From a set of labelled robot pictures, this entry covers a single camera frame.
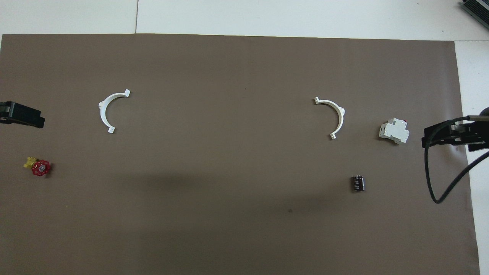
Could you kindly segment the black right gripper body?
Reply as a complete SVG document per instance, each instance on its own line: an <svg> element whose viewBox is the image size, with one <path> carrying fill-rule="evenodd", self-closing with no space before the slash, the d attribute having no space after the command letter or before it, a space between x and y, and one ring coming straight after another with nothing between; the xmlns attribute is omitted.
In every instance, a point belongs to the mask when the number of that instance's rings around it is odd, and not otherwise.
<svg viewBox="0 0 489 275"><path fill-rule="evenodd" d="M466 145L484 145L489 143L489 116L465 116L462 120L471 121L471 123L458 124L459 141Z"/></svg>

